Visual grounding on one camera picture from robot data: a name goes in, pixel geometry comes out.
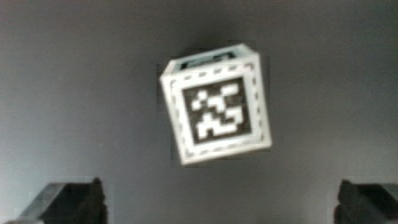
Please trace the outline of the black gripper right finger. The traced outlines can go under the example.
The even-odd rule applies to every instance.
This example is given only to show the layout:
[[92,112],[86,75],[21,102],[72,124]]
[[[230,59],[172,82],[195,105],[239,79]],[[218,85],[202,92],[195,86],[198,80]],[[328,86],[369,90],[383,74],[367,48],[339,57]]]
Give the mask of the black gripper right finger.
[[398,224],[398,184],[340,181],[333,224]]

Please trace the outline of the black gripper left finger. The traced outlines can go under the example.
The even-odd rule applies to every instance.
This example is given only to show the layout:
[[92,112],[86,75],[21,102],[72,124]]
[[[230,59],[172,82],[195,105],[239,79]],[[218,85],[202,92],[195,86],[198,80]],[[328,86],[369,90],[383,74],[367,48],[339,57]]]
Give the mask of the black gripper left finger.
[[100,180],[49,183],[21,212],[17,224],[106,224]]

